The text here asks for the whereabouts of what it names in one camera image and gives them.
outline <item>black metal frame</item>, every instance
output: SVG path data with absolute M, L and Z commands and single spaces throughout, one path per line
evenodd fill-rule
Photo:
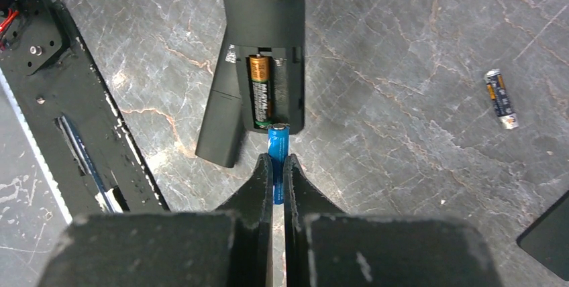
M 568 216 L 566 192 L 516 240 L 521 249 L 565 281 L 569 281 Z
M 51 0 L 19 0 L 18 7 L 0 67 L 71 215 L 102 209 L 95 181 L 81 171 L 56 126 L 63 115 L 76 127 L 105 187 L 118 186 L 127 209 L 168 210 L 68 10 Z M 31 46 L 42 54 L 31 54 Z

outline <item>duracell battery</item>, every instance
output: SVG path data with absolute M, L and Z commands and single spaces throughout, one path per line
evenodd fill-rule
M 269 57 L 249 56 L 249 65 L 251 67 L 255 124 L 266 129 L 270 125 L 271 118 Z
M 506 93 L 506 86 L 504 85 L 500 69 L 488 71 L 484 75 L 484 79 L 490 93 L 490 99 L 492 99 L 492 104 L 494 104 L 494 111 L 502 126 L 505 129 L 515 129 L 519 124 L 512 102 Z

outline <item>aa battery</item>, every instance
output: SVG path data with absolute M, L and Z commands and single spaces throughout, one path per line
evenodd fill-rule
M 494 104 L 496 116 L 502 123 L 505 129 L 514 129 L 519 126 L 516 114 L 512 107 L 512 102 L 506 93 L 506 86 L 504 79 L 499 69 L 492 69 L 488 71 L 484 79 L 488 93 Z
M 269 57 L 250 56 L 249 65 L 251 67 L 255 124 L 266 129 L 270 125 L 271 118 Z
M 289 127 L 274 124 L 268 128 L 268 155 L 272 164 L 273 201 L 276 205 L 284 202 L 282 168 L 289 154 Z

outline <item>black panel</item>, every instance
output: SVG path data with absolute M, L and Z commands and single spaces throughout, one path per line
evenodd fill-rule
M 226 168 L 235 166 L 245 133 L 234 60 L 225 33 L 196 146 L 197 156 Z
M 569 192 L 524 231 L 517 243 L 547 269 L 569 281 Z
M 238 286 L 272 284 L 272 183 L 270 157 L 261 154 L 249 180 L 217 208 L 236 212 L 244 226 L 236 237 L 234 282 Z
M 287 241 L 287 285 L 310 286 L 305 217 L 312 213 L 341 214 L 343 211 L 320 192 L 304 175 L 297 156 L 284 161 L 284 236 Z
M 76 219 L 39 286 L 229 286 L 237 226 L 230 213 Z
M 312 215 L 306 231 L 312 287 L 502 286 L 482 235 L 465 222 Z
M 303 48 L 305 0 L 223 0 L 223 4 L 232 44 Z

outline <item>screw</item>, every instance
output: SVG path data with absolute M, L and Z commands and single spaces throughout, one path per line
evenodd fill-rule
M 277 67 L 282 67 L 282 66 L 285 65 L 285 60 L 284 60 L 284 59 L 275 58 L 275 59 L 274 59 L 274 64 L 275 64 Z
M 42 54 L 42 47 L 31 46 L 30 47 L 30 54 L 35 54 L 36 56 L 40 56 Z

